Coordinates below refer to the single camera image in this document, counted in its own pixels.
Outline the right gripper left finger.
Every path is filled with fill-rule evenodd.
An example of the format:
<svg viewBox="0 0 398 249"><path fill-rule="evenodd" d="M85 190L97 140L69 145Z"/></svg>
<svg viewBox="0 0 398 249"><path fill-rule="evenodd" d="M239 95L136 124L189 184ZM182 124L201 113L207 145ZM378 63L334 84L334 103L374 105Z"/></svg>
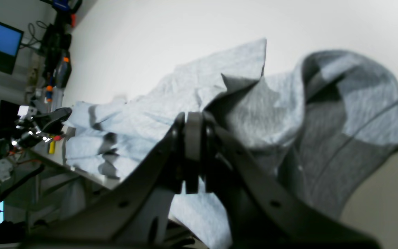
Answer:
<svg viewBox="0 0 398 249"><path fill-rule="evenodd" d="M168 212L182 187L176 157L185 114L179 113L164 139L114 190L45 232L24 249L162 249Z"/></svg>

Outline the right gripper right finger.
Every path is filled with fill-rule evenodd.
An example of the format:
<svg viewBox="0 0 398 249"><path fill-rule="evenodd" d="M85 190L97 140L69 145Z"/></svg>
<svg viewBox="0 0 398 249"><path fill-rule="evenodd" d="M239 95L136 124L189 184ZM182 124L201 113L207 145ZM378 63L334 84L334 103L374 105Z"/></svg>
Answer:
<svg viewBox="0 0 398 249"><path fill-rule="evenodd" d="M226 209L232 249L379 249L368 235L322 215L265 175L252 154L204 112L208 192Z"/></svg>

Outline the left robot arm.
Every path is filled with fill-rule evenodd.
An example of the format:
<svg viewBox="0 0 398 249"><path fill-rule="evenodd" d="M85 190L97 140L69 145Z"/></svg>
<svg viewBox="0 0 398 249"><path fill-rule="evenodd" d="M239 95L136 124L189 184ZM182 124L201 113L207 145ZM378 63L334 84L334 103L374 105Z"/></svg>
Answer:
<svg viewBox="0 0 398 249"><path fill-rule="evenodd" d="M62 128L71 113L72 109L68 107L44 114L27 105L19 107L13 129L6 137L0 139L0 185L11 178L17 164L10 157L39 143L51 144L63 138ZM5 191L0 190L0 202L22 184L24 180L20 180Z"/></svg>

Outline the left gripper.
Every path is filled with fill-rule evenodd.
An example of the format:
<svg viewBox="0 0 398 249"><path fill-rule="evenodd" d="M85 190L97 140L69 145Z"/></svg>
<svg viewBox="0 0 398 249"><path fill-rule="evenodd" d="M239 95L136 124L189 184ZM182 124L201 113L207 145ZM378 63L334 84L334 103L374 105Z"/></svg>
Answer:
<svg viewBox="0 0 398 249"><path fill-rule="evenodd" d="M53 112L40 113L31 106L19 106L15 131L9 145L13 149L33 148L38 143L50 143L63 136L63 122L71 116L72 109L65 107Z"/></svg>

